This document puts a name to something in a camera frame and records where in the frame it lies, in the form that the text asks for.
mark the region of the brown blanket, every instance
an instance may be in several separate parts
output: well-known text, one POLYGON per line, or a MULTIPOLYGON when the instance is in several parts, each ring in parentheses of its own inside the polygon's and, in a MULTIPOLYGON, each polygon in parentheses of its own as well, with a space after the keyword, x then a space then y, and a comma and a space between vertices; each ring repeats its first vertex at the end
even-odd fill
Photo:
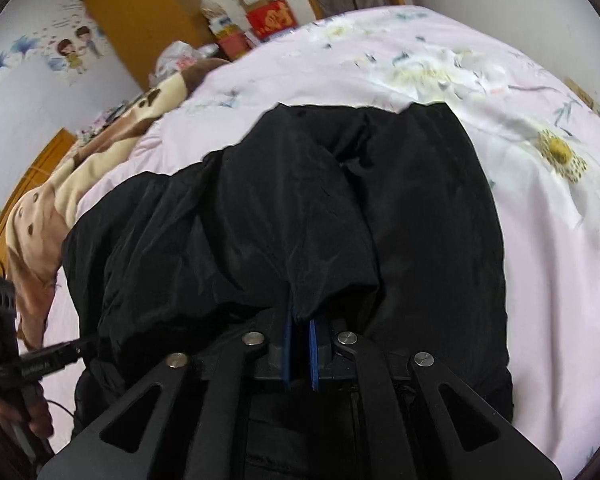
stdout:
POLYGON ((81 197, 128 158, 154 121, 177 108, 208 72, 225 63, 221 59, 202 60, 149 90, 13 207, 6 224, 7 270, 16 289, 16 308, 28 346, 42 346, 56 272, 61 265, 62 242, 74 226, 81 197))

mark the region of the metal screw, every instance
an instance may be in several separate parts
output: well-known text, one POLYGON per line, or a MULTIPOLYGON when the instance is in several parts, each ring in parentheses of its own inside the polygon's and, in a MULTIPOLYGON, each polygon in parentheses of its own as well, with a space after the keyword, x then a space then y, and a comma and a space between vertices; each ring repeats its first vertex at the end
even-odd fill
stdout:
POLYGON ((264 343, 264 335, 260 332, 247 332, 242 336, 242 342, 249 346, 261 345, 264 343))
POLYGON ((340 332, 338 334, 338 341, 343 345, 353 345, 353 343, 358 341, 358 336, 353 332, 340 332))
POLYGON ((413 360, 416 361, 418 366, 424 366, 425 368, 433 364, 433 355, 427 352, 418 352, 413 360))
POLYGON ((167 355, 167 366, 170 368, 182 368, 186 366, 189 362, 189 358, 186 354, 181 354, 180 352, 174 352, 173 354, 167 355))

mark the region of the human hand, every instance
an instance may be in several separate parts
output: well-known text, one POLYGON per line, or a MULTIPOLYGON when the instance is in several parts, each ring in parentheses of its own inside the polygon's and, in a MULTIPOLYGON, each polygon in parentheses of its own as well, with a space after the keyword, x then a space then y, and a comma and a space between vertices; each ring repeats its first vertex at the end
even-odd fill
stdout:
MULTIPOLYGON (((27 405, 30 421, 29 429, 38 438, 49 438, 54 434, 53 420, 49 413, 49 405, 43 397, 42 386, 36 387, 36 396, 27 405)), ((11 424, 22 422, 20 412, 8 402, 0 398, 0 426, 9 437, 16 442, 11 424)))

